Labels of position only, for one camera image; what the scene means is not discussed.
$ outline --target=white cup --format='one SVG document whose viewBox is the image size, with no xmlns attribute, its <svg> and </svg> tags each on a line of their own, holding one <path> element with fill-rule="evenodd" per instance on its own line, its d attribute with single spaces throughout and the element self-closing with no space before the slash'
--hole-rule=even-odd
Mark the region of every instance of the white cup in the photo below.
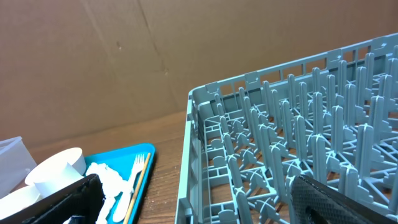
<svg viewBox="0 0 398 224">
<path fill-rule="evenodd" d="M 58 166 L 59 164 L 63 164 L 64 162 L 68 162 L 80 175 L 83 175 L 86 171 L 86 162 L 83 157 L 83 151 L 79 147 L 74 147 L 59 152 L 40 163 L 26 176 L 25 184 L 33 185 L 33 180 L 36 179 L 37 176 L 48 172 L 48 170 Z"/>
<path fill-rule="evenodd" d="M 33 185 L 12 192 L 0 199 L 0 220 L 33 205 L 41 199 L 40 192 Z"/>
<path fill-rule="evenodd" d="M 43 197 L 69 186 L 83 178 L 69 163 L 59 162 L 49 169 L 42 169 L 32 181 Z"/>
</svg>

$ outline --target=wooden stick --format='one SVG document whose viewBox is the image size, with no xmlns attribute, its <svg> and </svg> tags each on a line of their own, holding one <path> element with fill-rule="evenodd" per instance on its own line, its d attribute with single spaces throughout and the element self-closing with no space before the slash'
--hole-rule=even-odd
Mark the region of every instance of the wooden stick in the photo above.
<svg viewBox="0 0 398 224">
<path fill-rule="evenodd" d="M 127 210 L 127 214 L 124 217 L 123 224 L 129 223 L 129 219 L 130 219 L 130 216 L 131 216 L 132 208 L 134 207 L 134 204 L 136 203 L 138 192 L 140 191 L 142 180 L 144 179 L 145 172 L 147 170 L 147 166 L 148 166 L 148 163 L 149 163 L 149 159 L 150 159 L 150 152 L 148 152 L 147 159 L 145 160 L 144 168 L 142 169 L 141 175 L 139 176 L 139 180 L 138 180 L 136 189 L 134 191 L 134 195 L 132 195 L 132 198 L 131 198 L 131 201 L 130 201 L 129 209 Z"/>
</svg>

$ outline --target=white fork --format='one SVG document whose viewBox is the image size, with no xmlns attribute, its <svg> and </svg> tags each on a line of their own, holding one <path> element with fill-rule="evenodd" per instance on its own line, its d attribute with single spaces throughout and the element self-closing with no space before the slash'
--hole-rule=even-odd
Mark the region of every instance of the white fork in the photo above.
<svg viewBox="0 0 398 224">
<path fill-rule="evenodd" d="M 129 204 L 130 204 L 131 194 L 134 191 L 134 189 L 133 189 L 134 181 L 136 180 L 137 174 L 140 173 L 142 171 L 142 169 L 144 168 L 144 162 L 145 162 L 144 154 L 136 155 L 136 159 L 134 161 L 134 165 L 132 166 L 131 175 L 127 182 L 127 186 L 123 190 L 123 193 L 122 193 L 122 196 L 118 203 L 118 206 L 116 207 L 116 210 L 114 211 L 113 222 L 116 222 L 116 223 L 121 222 L 124 219 L 124 217 L 126 216 L 126 213 L 127 213 L 127 210 L 129 208 Z"/>
</svg>

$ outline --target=plastic dishwasher rack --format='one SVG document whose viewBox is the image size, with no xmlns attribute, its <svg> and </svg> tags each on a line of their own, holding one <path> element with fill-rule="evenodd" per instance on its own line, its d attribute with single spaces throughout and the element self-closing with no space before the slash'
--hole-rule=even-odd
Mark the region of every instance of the plastic dishwasher rack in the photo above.
<svg viewBox="0 0 398 224">
<path fill-rule="evenodd" d="M 301 73 L 285 78 L 292 67 Z M 275 72 L 280 81 L 261 82 Z M 290 186 L 299 174 L 398 220 L 397 100 L 398 34 L 195 88 L 175 222 L 297 223 Z M 220 185 L 229 199 L 213 202 Z"/>
</svg>

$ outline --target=brown wall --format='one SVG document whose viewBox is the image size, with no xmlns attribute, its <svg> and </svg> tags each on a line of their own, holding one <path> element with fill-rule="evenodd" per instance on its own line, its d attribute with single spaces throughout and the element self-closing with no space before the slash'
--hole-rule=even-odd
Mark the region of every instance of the brown wall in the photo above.
<svg viewBox="0 0 398 224">
<path fill-rule="evenodd" d="M 185 110 L 188 91 L 398 32 L 398 1 L 0 0 L 0 139 Z"/>
</svg>

